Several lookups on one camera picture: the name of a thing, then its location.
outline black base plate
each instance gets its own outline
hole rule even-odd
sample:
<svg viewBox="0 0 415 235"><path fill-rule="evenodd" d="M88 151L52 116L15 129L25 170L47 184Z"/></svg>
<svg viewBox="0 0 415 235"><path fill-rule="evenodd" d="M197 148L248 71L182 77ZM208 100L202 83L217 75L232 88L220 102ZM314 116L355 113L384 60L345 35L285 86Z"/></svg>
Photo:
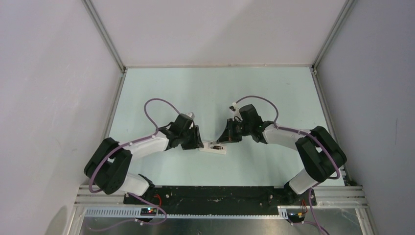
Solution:
<svg viewBox="0 0 415 235"><path fill-rule="evenodd" d="M147 190L142 198L158 205L156 194L168 214L278 215L277 206L300 206L302 199L308 204L307 192L300 195L295 203L289 203L284 198L284 189L274 187L162 186ZM124 204L143 203L132 196L124 196Z"/></svg>

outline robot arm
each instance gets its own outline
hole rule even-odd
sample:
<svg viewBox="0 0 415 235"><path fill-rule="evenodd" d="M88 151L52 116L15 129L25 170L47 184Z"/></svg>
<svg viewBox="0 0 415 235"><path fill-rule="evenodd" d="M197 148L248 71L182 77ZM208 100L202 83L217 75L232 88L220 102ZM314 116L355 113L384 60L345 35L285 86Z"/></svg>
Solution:
<svg viewBox="0 0 415 235"><path fill-rule="evenodd" d="M203 148L199 127L193 122L193 114L180 114L168 128L160 128L151 138L120 148L110 157L112 161L106 161L99 169L94 183L106 194L121 190L141 196L154 185L143 175L128 173L131 160L167 151L179 145L183 150ZM85 175L91 178L105 156L117 147L118 142L112 138L104 139L86 165Z"/></svg>
<svg viewBox="0 0 415 235"><path fill-rule="evenodd" d="M279 144L298 151L304 169L284 185L288 199L303 194L317 183L324 182L335 172L327 156L317 149L316 143L309 137L295 132L294 129L278 126L272 121L262 121L253 105L240 109L236 104L230 107L234 118L228 119L227 126L218 139L218 143L239 142L243 136L252 136L256 142ZM337 168L346 163L347 158L330 134L321 126L312 130L301 130L315 137L333 158Z"/></svg>

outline white wall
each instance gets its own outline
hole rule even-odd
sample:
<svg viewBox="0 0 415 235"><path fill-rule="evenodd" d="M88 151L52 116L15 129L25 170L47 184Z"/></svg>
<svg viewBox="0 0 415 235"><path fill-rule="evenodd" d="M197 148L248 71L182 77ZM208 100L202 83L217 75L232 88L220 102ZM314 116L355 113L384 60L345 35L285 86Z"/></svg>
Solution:
<svg viewBox="0 0 415 235"><path fill-rule="evenodd" d="M318 74L382 235L414 234L415 1L358 1Z"/></svg>
<svg viewBox="0 0 415 235"><path fill-rule="evenodd" d="M2 1L0 31L1 234L57 235L120 74L80 0Z"/></svg>
<svg viewBox="0 0 415 235"><path fill-rule="evenodd" d="M94 0L127 66L314 62L345 0Z"/></svg>

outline red wire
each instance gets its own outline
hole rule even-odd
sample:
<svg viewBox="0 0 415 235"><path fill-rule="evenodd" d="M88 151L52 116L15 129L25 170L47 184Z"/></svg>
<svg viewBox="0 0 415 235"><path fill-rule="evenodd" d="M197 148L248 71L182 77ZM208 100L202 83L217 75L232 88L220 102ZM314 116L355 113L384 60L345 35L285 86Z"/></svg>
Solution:
<svg viewBox="0 0 415 235"><path fill-rule="evenodd" d="M154 197L157 197L159 199L159 207L161 207L161 197L160 197L160 195L156 194L156 195L154 195Z"/></svg>
<svg viewBox="0 0 415 235"><path fill-rule="evenodd" d="M302 205L304 204L305 209L306 209L306 211L304 212L304 214L305 214L305 213L307 213L307 212L308 212L308 208L307 208L307 204L306 204L306 202L305 202L305 200L304 200L304 199L302 199L301 204L302 204Z"/></svg>

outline light blue table surface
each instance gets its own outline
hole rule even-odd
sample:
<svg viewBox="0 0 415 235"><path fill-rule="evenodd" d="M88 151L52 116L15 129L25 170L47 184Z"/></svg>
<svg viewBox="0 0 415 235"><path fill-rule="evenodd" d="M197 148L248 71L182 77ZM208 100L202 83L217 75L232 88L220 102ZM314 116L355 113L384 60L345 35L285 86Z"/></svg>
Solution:
<svg viewBox="0 0 415 235"><path fill-rule="evenodd" d="M128 69L110 137L127 142L154 132L143 106L151 98L170 101L182 113L193 112L203 140L215 140L223 132L228 109L246 95L271 100L279 109L278 123L312 129L326 127L309 68L151 68ZM263 120L275 111L259 99L248 99ZM160 101L148 105L159 125L174 121L177 114ZM298 152L245 137L227 145L226 155L180 147L132 161L129 172L141 173L156 185L181 186L282 186L304 167ZM343 186L342 179L323 186Z"/></svg>

